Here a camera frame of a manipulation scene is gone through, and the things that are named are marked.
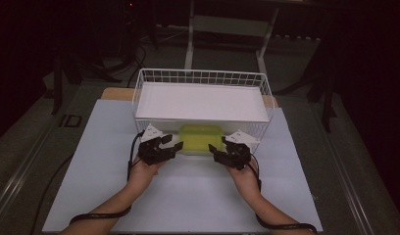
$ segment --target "yellow box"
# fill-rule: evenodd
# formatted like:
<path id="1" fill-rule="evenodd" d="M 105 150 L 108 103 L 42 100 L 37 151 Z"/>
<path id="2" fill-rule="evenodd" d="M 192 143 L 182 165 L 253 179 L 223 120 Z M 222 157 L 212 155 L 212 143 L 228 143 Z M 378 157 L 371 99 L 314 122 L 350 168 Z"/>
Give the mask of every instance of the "yellow box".
<path id="1" fill-rule="evenodd" d="M 209 144 L 222 150 L 224 132 L 218 125 L 187 124 L 179 130 L 179 139 L 184 142 L 182 152 L 186 155 L 207 155 Z"/>

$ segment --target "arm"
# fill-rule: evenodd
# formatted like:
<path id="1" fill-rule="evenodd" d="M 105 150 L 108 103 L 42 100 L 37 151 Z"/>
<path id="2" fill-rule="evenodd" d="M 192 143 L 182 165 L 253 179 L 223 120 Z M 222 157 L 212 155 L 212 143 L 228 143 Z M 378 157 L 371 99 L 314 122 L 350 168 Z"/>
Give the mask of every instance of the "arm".
<path id="1" fill-rule="evenodd" d="M 256 168 L 256 163 L 254 161 L 251 162 L 251 165 Z M 295 219 L 282 212 L 261 195 L 256 177 L 249 167 L 245 167 L 242 170 L 237 170 L 232 167 L 227 167 L 226 169 L 233 178 L 239 194 L 255 214 L 264 222 L 276 225 L 298 223 Z M 272 232 L 274 235 L 314 235 L 314 233 L 308 229 L 273 230 Z"/>
<path id="2" fill-rule="evenodd" d="M 148 188 L 163 164 L 148 165 L 139 161 L 132 168 L 126 186 L 90 213 L 114 213 L 127 209 Z M 61 234 L 108 234 L 118 220 L 118 218 L 80 220 L 68 226 Z"/>

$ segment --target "wire basket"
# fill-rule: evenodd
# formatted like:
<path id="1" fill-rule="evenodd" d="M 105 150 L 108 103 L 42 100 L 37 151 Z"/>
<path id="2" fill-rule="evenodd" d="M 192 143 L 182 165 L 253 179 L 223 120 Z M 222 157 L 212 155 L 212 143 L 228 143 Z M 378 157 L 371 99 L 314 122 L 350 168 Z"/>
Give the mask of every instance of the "wire basket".
<path id="1" fill-rule="evenodd" d="M 220 85 L 220 87 L 259 87 L 262 96 L 262 101 L 265 106 L 268 122 L 265 123 L 221 123 L 224 126 L 225 134 L 232 134 L 237 129 L 261 140 L 264 136 L 275 111 L 275 100 L 271 93 L 271 88 L 268 83 L 268 78 L 263 73 L 243 72 L 243 71 L 225 71 L 225 70 L 163 70 L 163 69 L 141 69 L 135 85 L 135 91 L 132 99 L 132 112 L 135 118 L 135 123 L 138 131 L 146 129 L 151 119 L 139 118 L 137 111 L 140 105 L 142 88 L 146 82 L 160 83 L 194 83 L 202 84 L 208 87 L 209 85 Z M 181 120 L 172 120 L 174 126 L 181 126 Z M 252 153 L 256 150 L 258 144 L 251 145 Z"/>

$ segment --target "wrist strap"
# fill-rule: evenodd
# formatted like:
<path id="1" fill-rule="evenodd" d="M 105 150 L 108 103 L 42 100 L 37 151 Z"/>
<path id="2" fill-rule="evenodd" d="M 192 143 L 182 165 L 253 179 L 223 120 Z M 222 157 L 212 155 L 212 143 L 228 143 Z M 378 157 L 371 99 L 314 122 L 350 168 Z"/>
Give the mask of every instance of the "wrist strap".
<path id="1" fill-rule="evenodd" d="M 83 213 L 83 214 L 79 214 L 79 215 L 76 215 L 74 218 L 72 218 L 72 220 L 70 221 L 70 224 L 77 222 L 79 220 L 84 220 L 84 219 L 119 218 L 119 217 L 127 215 L 131 208 L 132 208 L 132 205 L 130 205 L 124 211 L 116 212 L 116 213 Z"/>
<path id="2" fill-rule="evenodd" d="M 256 214 L 256 218 L 258 219 L 259 224 L 261 226 L 271 229 L 271 230 L 293 230 L 293 229 L 310 229 L 313 233 L 317 234 L 317 228 L 309 223 L 292 223 L 292 224 L 278 224 L 272 225 L 264 222 L 258 215 Z"/>

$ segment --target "white board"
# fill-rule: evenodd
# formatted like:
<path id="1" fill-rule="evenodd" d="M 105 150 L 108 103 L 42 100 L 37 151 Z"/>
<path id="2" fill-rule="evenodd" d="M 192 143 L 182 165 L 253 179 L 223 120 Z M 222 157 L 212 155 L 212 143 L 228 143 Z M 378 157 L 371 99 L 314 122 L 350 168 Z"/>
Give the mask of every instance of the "white board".
<path id="1" fill-rule="evenodd" d="M 125 185 L 136 127 L 131 102 L 99 100 L 77 146 L 43 227 L 59 232 Z M 323 230 L 281 109 L 258 147 L 262 194 L 301 222 Z M 223 166 L 211 157 L 177 155 L 154 177 L 115 233 L 256 233 L 267 229 L 236 191 Z"/>

